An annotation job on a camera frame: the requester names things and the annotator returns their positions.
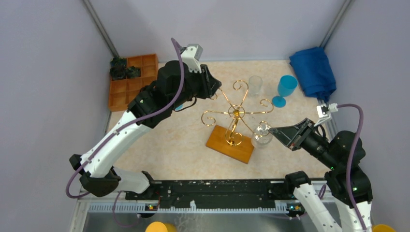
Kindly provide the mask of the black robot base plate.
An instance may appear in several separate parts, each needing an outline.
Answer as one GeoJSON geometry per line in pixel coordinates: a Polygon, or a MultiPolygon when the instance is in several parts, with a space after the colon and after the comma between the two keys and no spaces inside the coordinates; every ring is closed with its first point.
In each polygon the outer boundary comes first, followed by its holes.
{"type": "Polygon", "coordinates": [[[126,200],[153,201],[160,209],[268,209],[295,200],[284,179],[161,180],[126,200]]]}

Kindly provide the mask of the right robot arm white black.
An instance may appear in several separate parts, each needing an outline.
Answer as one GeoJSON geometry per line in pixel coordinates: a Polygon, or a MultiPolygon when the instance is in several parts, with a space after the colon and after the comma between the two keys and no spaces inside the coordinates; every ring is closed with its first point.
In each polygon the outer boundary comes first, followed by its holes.
{"type": "Polygon", "coordinates": [[[314,186],[303,171],[287,174],[284,184],[288,194],[293,195],[320,232],[370,232],[370,211],[373,199],[371,183],[359,167],[366,152],[356,133],[341,131],[328,141],[317,133],[313,121],[287,127],[270,128],[278,141],[292,151],[303,149],[330,170],[325,173],[326,185],[335,199],[340,224],[324,206],[314,186]]]}

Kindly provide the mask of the clear wine glass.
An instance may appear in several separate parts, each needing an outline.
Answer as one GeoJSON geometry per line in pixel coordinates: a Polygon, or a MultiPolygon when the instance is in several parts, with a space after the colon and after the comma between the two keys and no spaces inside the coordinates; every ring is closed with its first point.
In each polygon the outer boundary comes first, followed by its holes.
{"type": "Polygon", "coordinates": [[[257,96],[261,92],[261,88],[262,88],[262,85],[263,85],[263,80],[260,76],[256,76],[256,75],[251,76],[249,78],[248,85],[249,85],[248,94],[250,96],[257,96]]]}
{"type": "Polygon", "coordinates": [[[270,128],[270,125],[265,122],[261,122],[254,128],[251,143],[255,148],[265,148],[272,141],[273,135],[269,132],[270,128]]]}

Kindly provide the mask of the blue wine glass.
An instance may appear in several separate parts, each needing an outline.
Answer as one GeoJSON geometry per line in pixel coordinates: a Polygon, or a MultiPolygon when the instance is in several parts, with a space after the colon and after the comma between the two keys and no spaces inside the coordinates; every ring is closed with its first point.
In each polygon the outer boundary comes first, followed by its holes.
{"type": "Polygon", "coordinates": [[[179,105],[178,107],[176,107],[176,108],[174,109],[174,111],[175,111],[175,112],[179,112],[179,111],[181,111],[181,110],[183,110],[183,109],[184,109],[184,105],[181,104],[181,105],[179,105]]]}
{"type": "Polygon", "coordinates": [[[278,83],[278,95],[272,98],[272,103],[277,108],[283,108],[286,105],[286,97],[293,94],[298,86],[297,79],[291,75],[284,75],[278,83]]]}

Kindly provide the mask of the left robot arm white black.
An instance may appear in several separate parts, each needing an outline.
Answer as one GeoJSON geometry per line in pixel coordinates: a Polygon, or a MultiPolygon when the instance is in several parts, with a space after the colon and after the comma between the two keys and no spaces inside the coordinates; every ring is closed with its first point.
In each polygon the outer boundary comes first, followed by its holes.
{"type": "Polygon", "coordinates": [[[143,135],[169,118],[185,102],[210,99],[221,87],[205,64],[199,71],[189,71],[187,64],[177,60],[158,69],[157,79],[143,87],[130,102],[119,122],[89,152],[74,154],[70,164],[87,194],[106,196],[114,191],[137,194],[155,182],[148,172],[129,172],[114,163],[143,135]]]}

